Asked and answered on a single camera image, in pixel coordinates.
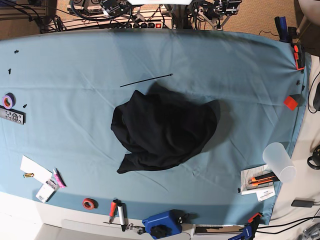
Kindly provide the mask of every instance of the tape roll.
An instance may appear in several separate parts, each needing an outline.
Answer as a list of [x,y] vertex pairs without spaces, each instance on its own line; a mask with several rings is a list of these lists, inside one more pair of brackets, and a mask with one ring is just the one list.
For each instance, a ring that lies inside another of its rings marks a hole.
[[11,109],[16,104],[15,96],[12,93],[7,93],[2,98],[2,105],[6,109]]
[[82,206],[85,208],[85,209],[88,209],[88,210],[92,210],[92,209],[95,209],[96,208],[96,205],[95,205],[95,200],[91,199],[91,198],[85,198],[82,202]]

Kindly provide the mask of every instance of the blue fabric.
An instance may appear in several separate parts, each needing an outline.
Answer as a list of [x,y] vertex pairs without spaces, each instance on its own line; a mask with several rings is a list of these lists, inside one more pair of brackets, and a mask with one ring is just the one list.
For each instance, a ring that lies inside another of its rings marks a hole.
[[[26,155],[57,167],[67,184],[47,204],[87,212],[82,201],[92,198],[99,206],[88,212],[107,215],[118,198],[134,219],[178,209],[197,213],[196,224],[244,224],[256,212],[269,222],[276,197],[258,202],[237,188],[241,170],[264,164],[269,143],[295,147],[308,72],[296,70],[289,44],[234,32],[95,30],[3,40],[0,53],[1,94],[13,93],[26,113],[25,125],[0,119],[0,191],[36,200],[41,183],[20,170]],[[110,129],[114,108],[155,82],[196,103],[218,100],[217,130],[178,167],[118,174],[127,151]],[[295,94],[291,111],[283,102]]]

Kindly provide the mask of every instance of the gold battery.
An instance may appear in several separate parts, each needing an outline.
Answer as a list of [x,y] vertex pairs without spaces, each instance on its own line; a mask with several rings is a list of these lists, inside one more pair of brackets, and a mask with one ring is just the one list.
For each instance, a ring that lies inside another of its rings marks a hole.
[[32,178],[33,176],[34,176],[33,173],[25,173],[25,174],[23,174],[24,178]]

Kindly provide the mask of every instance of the screwdriver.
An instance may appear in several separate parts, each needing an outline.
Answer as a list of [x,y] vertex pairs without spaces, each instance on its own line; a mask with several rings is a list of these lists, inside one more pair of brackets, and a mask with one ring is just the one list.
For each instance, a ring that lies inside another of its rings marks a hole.
[[116,210],[116,207],[117,207],[117,202],[118,202],[118,200],[116,199],[116,200],[113,200],[112,202],[111,202],[111,207],[110,207],[110,213],[109,213],[109,224],[111,224],[112,223],[112,221],[113,221],[113,218],[115,217],[115,210]]

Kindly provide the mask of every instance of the purple tape roll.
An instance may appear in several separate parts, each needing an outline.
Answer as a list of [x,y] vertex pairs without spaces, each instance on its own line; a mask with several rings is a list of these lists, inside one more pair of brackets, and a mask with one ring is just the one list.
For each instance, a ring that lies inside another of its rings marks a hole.
[[3,96],[2,105],[6,109],[11,109],[15,104],[16,104],[16,99],[15,99],[15,96],[11,92],[9,92]]

